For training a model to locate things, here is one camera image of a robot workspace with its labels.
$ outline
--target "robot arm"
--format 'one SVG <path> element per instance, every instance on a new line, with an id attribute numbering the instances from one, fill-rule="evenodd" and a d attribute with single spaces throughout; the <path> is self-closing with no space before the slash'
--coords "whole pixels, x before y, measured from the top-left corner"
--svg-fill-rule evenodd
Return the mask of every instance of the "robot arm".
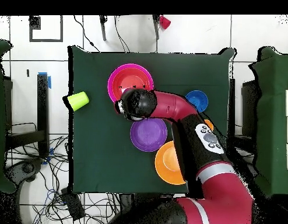
<path id="1" fill-rule="evenodd" d="M 229 162 L 217 137 L 184 97 L 156 90 L 129 89 L 115 109 L 131 121 L 164 118 L 172 122 L 174 146 L 184 180 L 195 178 L 201 167 Z"/>
<path id="2" fill-rule="evenodd" d="M 115 109 L 131 121 L 171 121 L 182 176 L 187 181 L 200 179 L 205 199 L 179 198 L 151 209 L 146 205 L 147 212 L 134 209 L 113 224 L 123 218 L 131 224 L 251 224 L 253 199 L 190 102 L 172 93 L 129 89 L 115 102 Z"/>

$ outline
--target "pink plate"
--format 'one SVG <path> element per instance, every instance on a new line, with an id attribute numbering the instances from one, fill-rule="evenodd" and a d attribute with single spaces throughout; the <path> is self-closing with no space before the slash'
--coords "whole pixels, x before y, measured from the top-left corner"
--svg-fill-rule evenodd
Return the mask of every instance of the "pink plate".
<path id="1" fill-rule="evenodd" d="M 146 75 L 147 79 L 148 79 L 148 85 L 146 83 L 144 83 L 145 85 L 145 89 L 147 90 L 151 90 L 154 88 L 154 85 L 153 85 L 153 80 L 152 80 L 152 77 L 150 75 L 150 73 L 147 71 L 147 69 L 145 69 L 144 67 L 138 65 L 138 64 L 124 64 L 124 65 L 121 65 L 119 66 L 116 70 L 113 71 L 113 73 L 111 74 L 111 76 L 109 77 L 109 80 L 108 80 L 108 94 L 109 94 L 109 97 L 111 98 L 111 100 L 113 102 L 115 102 L 116 100 L 119 100 L 120 99 L 120 96 L 121 94 L 123 93 L 123 91 L 125 90 L 124 88 L 122 88 L 122 92 L 118 92 L 118 89 L 116 89 L 114 91 L 114 79 L 116 78 L 116 76 L 120 73 L 122 74 L 121 72 L 124 70 L 124 69 L 128 69 L 128 68 L 134 68 L 134 69 L 138 69 L 140 70 L 141 72 L 143 72 L 143 74 Z"/>

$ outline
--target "blue plate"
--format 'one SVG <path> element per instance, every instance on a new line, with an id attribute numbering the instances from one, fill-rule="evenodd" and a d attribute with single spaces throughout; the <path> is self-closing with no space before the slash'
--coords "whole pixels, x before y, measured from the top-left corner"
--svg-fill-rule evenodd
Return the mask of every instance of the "blue plate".
<path id="1" fill-rule="evenodd" d="M 200 113 L 205 111 L 208 106 L 208 98 L 206 94 L 200 90 L 190 91 L 185 98 L 191 102 Z"/>

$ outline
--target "white tile floor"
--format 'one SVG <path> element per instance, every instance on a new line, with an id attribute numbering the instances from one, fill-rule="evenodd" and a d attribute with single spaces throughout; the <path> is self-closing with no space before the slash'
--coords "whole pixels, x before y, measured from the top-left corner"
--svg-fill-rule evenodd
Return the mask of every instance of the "white tile floor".
<path id="1" fill-rule="evenodd" d="M 159 53 L 208 53 L 215 54 L 225 47 L 237 49 L 234 61 L 236 79 L 236 124 L 242 124 L 241 85 L 254 79 L 248 65 L 257 59 L 257 51 L 262 46 L 275 46 L 281 53 L 288 53 L 288 15 L 165 15 L 171 25 L 167 30 L 159 29 Z M 0 39 L 9 40 L 13 48 L 2 57 L 5 75 L 13 80 L 12 118 L 13 123 L 37 123 L 36 76 L 47 72 L 51 76 L 49 89 L 50 138 L 68 133 L 68 111 L 62 96 L 68 92 L 67 46 L 77 45 L 86 51 L 95 51 L 83 36 L 81 26 L 73 16 L 63 16 L 63 42 L 29 42 L 28 16 L 0 16 Z M 76 16 L 85 28 L 85 34 L 100 51 L 123 51 L 117 36 L 114 17 L 106 23 L 107 41 L 103 41 L 98 16 Z M 34 39 L 59 39 L 60 16 L 41 16 L 41 30 L 33 30 Z M 117 18 L 117 29 L 130 51 L 150 53 L 156 51 L 156 40 L 151 15 L 129 15 Z M 20 125 L 13 132 L 32 131 L 32 125 Z M 64 147 L 58 153 L 66 154 Z M 64 163 L 58 172 L 61 187 L 68 184 L 68 165 Z M 41 172 L 51 187 L 51 170 L 42 165 Z M 36 213 L 42 208 L 47 197 L 41 174 L 32 183 L 25 183 L 20 195 L 23 224 L 32 224 Z M 92 202 L 106 198 L 105 194 L 82 194 L 82 203 L 89 215 L 106 214 L 106 202 L 91 206 Z M 81 221 L 86 224 L 88 218 Z M 64 224 L 73 224 L 67 220 Z M 87 224 L 99 224 L 90 219 Z"/>

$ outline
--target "chair wheel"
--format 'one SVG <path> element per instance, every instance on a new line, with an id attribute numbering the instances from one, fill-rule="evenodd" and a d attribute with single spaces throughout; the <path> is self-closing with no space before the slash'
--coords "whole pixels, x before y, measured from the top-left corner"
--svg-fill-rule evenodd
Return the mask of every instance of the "chair wheel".
<path id="1" fill-rule="evenodd" d="M 33 175 L 33 176 L 27 178 L 26 182 L 32 182 L 33 180 L 35 180 L 35 178 L 36 178 L 36 175 Z"/>

